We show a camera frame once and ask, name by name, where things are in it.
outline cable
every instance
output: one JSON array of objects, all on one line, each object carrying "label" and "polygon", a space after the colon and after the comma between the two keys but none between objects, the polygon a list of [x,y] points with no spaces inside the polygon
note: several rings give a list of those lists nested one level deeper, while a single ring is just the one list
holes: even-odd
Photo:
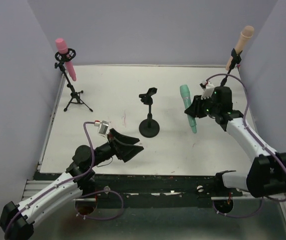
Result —
[{"label": "cable", "polygon": [[108,191],[101,190],[101,191],[96,191],[96,192],[93,192],[93,193],[90,193],[90,194],[86,194],[86,195],[84,195],[82,197],[86,198],[86,197],[89,197],[89,196],[92,196],[92,195],[96,195],[96,194],[100,194],[100,193],[113,193],[113,194],[115,194],[121,201],[121,208],[120,208],[121,210],[115,216],[111,216],[111,217],[94,217],[94,216],[82,215],[75,208],[75,210],[77,211],[77,215],[76,216],[81,216],[84,219],[87,218],[87,219],[92,219],[92,220],[107,221],[107,220],[115,219],[115,218],[119,217],[121,214],[123,214],[123,212],[124,212],[124,200],[123,200],[122,196],[118,192],[116,192],[116,191],[113,191],[113,190],[108,190]]},{"label": "cable", "polygon": [[101,166],[97,165],[96,167],[97,168],[101,168],[101,167],[104,167],[104,166],[107,166],[107,165],[111,164],[112,162],[113,162],[113,157],[112,157],[112,160],[109,163],[101,165]]},{"label": "cable", "polygon": [[[69,181],[72,181],[72,180],[74,180],[74,179],[81,178],[81,177],[87,175],[87,174],[92,170],[92,168],[93,168],[93,166],[94,166],[94,163],[95,163],[94,147],[93,147],[92,141],[91,141],[91,139],[90,139],[90,137],[89,137],[88,131],[87,131],[87,129],[86,129],[86,125],[87,125],[87,124],[94,124],[94,122],[93,122],[93,121],[86,121],[86,122],[84,122],[84,124],[83,124],[84,131],[85,131],[86,137],[87,137],[87,139],[88,139],[89,146],[90,146],[90,148],[91,148],[91,154],[92,154],[92,162],[91,162],[91,165],[90,165],[89,169],[88,169],[86,172],[84,172],[84,173],[82,173],[82,174],[80,174],[80,175],[78,175],[78,176],[71,177],[71,178],[69,178],[69,179],[67,179],[67,180],[64,180],[64,181],[60,182],[59,184],[57,184],[58,187],[61,186],[61,185],[63,185],[63,184],[65,184],[65,183],[67,183],[67,182],[69,182]],[[5,230],[5,239],[7,239],[7,236],[8,236],[8,233],[9,233],[9,229],[10,229],[10,227],[12,226],[13,222],[18,218],[18,216],[19,216],[21,213],[23,213],[26,209],[28,209],[30,206],[32,206],[35,202],[37,202],[39,199],[41,199],[41,198],[43,198],[44,196],[46,196],[48,193],[50,193],[50,192],[51,192],[52,190],[54,190],[54,189],[56,189],[56,187],[54,187],[54,186],[51,187],[50,189],[48,189],[47,191],[45,191],[44,193],[42,193],[41,195],[39,195],[37,198],[35,198],[33,201],[31,201],[29,204],[27,204],[27,205],[26,205],[25,207],[23,207],[20,211],[18,211],[18,213],[16,213],[16,214],[14,215],[14,217],[10,220],[10,222],[9,222],[9,224],[7,225],[7,228],[6,228],[6,230]]]},{"label": "cable", "polygon": [[[247,114],[247,111],[248,111],[248,108],[249,108],[249,99],[248,99],[248,96],[247,96],[247,90],[246,90],[246,87],[244,85],[244,83],[241,81],[241,79],[239,79],[238,77],[234,76],[234,75],[231,75],[231,74],[226,74],[226,73],[218,73],[218,74],[215,74],[213,76],[210,76],[208,79],[206,79],[205,81],[208,82],[210,79],[216,77],[216,76],[230,76],[236,80],[238,80],[242,86],[244,87],[244,91],[245,91],[245,96],[246,96],[246,108],[245,108],[245,111],[244,111],[244,115],[243,115],[243,124],[245,126],[245,128],[247,129],[248,133],[257,141],[257,143],[264,149],[266,150],[275,160],[276,162],[280,165],[280,167],[282,168],[283,172],[285,173],[286,175],[286,168],[284,166],[284,164],[281,162],[281,160],[269,149],[265,146],[264,143],[262,143],[262,141],[255,135],[254,132],[252,132],[252,130],[249,128],[249,126],[247,125],[246,123],[246,114]],[[275,199],[275,198],[272,198],[270,196],[267,196],[268,199],[272,200],[272,201],[275,201],[275,202],[286,202],[286,197],[284,199]]]},{"label": "cable", "polygon": [[220,212],[219,210],[216,209],[216,207],[215,207],[215,205],[214,205],[214,201],[213,201],[213,209],[214,209],[214,211],[216,212],[216,214],[222,215],[222,216],[224,216],[224,217],[230,217],[230,218],[232,218],[232,219],[240,219],[240,218],[245,219],[245,218],[252,217],[252,216],[254,216],[255,214],[259,213],[259,212],[262,210],[263,202],[264,202],[264,198],[261,198],[261,201],[260,201],[260,204],[259,204],[258,209],[257,209],[256,211],[254,211],[254,212],[252,212],[252,213],[250,213],[250,214],[248,214],[248,215],[244,215],[244,216],[228,215],[228,214],[226,214],[226,213],[222,213],[222,212]]}]

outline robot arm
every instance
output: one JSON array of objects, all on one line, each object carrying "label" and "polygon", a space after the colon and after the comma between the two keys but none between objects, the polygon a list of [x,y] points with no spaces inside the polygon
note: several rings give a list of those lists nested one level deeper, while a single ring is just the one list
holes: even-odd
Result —
[{"label": "robot arm", "polygon": [[225,132],[228,132],[243,148],[252,162],[249,172],[240,173],[233,170],[219,172],[217,189],[237,188],[250,192],[253,197],[286,193],[286,175],[273,156],[266,151],[268,148],[275,154],[286,168],[286,153],[278,153],[267,145],[261,137],[243,122],[243,114],[233,110],[232,92],[229,87],[218,86],[205,88],[203,95],[194,96],[192,105],[185,113],[193,118],[212,116]]},{"label": "robot arm", "polygon": [[[98,133],[105,136],[108,142],[94,150],[94,166],[112,156],[127,162],[144,149],[142,146],[134,145],[139,142],[138,138],[122,135],[113,128],[106,135],[108,124],[102,123],[97,125]],[[0,226],[6,232],[6,239],[29,239],[34,233],[34,228],[58,208],[97,190],[93,179],[95,172],[92,169],[89,171],[92,163],[91,148],[86,145],[79,146],[72,159],[73,162],[66,172],[49,186],[18,204],[11,201],[5,205]]]}]

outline white wall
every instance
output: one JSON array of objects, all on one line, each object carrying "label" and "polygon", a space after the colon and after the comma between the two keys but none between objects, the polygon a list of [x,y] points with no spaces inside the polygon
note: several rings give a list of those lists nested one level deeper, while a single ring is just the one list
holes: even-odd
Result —
[{"label": "white wall", "polygon": [[286,152],[286,0],[278,0],[240,73],[259,133],[278,151]]},{"label": "white wall", "polygon": [[0,0],[0,216],[36,169],[60,79],[53,54],[27,1]]},{"label": "white wall", "polygon": [[65,38],[76,50],[74,63],[193,65],[226,64],[243,27],[259,32],[277,2],[28,1],[52,47]]}]

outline black microphone stand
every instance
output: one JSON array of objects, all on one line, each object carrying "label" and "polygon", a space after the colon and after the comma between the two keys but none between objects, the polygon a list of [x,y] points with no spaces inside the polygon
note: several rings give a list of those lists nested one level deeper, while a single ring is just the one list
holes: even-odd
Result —
[{"label": "black microphone stand", "polygon": [[71,48],[69,48],[68,52],[65,54],[61,54],[59,52],[57,52],[55,54],[55,59],[58,61],[55,63],[55,68],[59,68],[59,70],[64,74],[64,76],[68,82],[67,87],[72,91],[71,92],[71,99],[68,102],[67,106],[64,108],[64,112],[67,111],[70,104],[85,105],[92,112],[93,110],[83,100],[81,100],[81,94],[84,93],[84,91],[83,90],[75,91],[75,88],[71,84],[71,82],[67,76],[66,69],[64,67],[64,63],[71,61],[75,56],[76,56],[76,52],[75,52],[75,50],[73,50]]},{"label": "black microphone stand", "polygon": [[[232,53],[231,53],[231,56],[232,56],[232,61],[231,61],[231,64],[229,66],[229,70],[227,72],[227,74],[230,74],[231,71],[235,68],[235,65],[236,64],[239,64],[241,62],[241,53],[242,51],[239,53],[239,54],[236,54],[236,51],[235,49],[232,50]],[[227,77],[228,76],[225,76],[225,78],[223,78],[223,80],[221,81],[221,87],[224,86],[227,82]]]},{"label": "black microphone stand", "polygon": [[138,97],[141,99],[141,102],[145,105],[148,105],[148,114],[147,119],[143,120],[139,124],[139,132],[142,136],[146,138],[153,138],[159,133],[159,124],[153,119],[152,115],[152,96],[157,93],[157,88],[152,87],[145,94],[139,94]]}]

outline white table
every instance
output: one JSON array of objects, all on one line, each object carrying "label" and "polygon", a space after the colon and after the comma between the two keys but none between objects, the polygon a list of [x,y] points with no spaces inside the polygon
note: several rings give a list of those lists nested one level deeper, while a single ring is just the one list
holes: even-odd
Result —
[{"label": "white table", "polygon": [[[70,89],[64,85],[47,148],[43,156],[41,173],[62,173],[72,162],[72,156],[80,145],[88,145],[83,122],[106,120],[110,127],[121,134],[137,137],[144,146],[127,163],[114,158],[113,162],[95,168],[98,174],[131,175],[214,175],[224,170],[248,172],[250,161],[238,143],[209,117],[196,119],[197,134],[192,133],[179,87],[187,84],[191,97],[202,93],[200,82],[223,68],[212,67],[153,67],[153,66],[75,66],[77,81],[72,82],[76,91],[84,90],[84,105],[72,104]],[[232,74],[239,77],[235,69]],[[212,79],[219,85],[222,77]],[[229,78],[234,109],[242,112],[246,100],[241,84]],[[148,106],[140,102],[138,94],[151,87],[158,88],[153,96],[153,118],[160,125],[160,133],[154,138],[140,135],[138,126],[147,117]],[[250,113],[247,116],[253,127]],[[88,125],[94,147],[105,143],[97,135],[97,128]]]}]

